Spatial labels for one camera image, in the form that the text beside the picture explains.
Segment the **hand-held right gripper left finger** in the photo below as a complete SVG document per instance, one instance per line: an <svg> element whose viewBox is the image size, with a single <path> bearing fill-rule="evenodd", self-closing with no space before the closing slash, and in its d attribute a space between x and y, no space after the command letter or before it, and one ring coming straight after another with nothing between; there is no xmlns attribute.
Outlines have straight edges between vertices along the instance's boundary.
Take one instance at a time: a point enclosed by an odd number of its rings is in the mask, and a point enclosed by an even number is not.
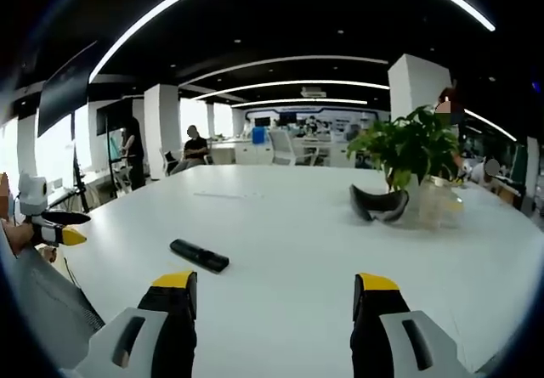
<svg viewBox="0 0 544 378"><path fill-rule="evenodd" d="M196 352L197 273L156 279L93 335L76 377L191 377Z"/></svg>

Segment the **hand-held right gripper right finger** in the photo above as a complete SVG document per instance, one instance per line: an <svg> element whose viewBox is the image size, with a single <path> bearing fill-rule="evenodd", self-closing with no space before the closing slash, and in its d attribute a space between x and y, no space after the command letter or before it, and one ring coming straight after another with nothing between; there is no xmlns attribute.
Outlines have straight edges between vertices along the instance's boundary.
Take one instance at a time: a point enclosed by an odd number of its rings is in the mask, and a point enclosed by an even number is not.
<svg viewBox="0 0 544 378"><path fill-rule="evenodd" d="M411 311L388 278L354 278L351 333L355 377L471 377L457 345L424 312Z"/></svg>

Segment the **person's left hand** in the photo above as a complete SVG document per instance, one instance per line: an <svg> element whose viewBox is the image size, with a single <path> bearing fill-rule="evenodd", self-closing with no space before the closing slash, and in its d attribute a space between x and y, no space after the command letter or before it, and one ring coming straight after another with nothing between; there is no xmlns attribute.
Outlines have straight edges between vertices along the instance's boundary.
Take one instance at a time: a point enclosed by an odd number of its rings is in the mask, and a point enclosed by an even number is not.
<svg viewBox="0 0 544 378"><path fill-rule="evenodd" d="M57 249L46 245L40 239L34 236L33 227L29 223L13 225L2 220L3 231L7 236L11 251L18 256L25 248L38 247L39 253L49 263L54 263L57 258Z"/></svg>

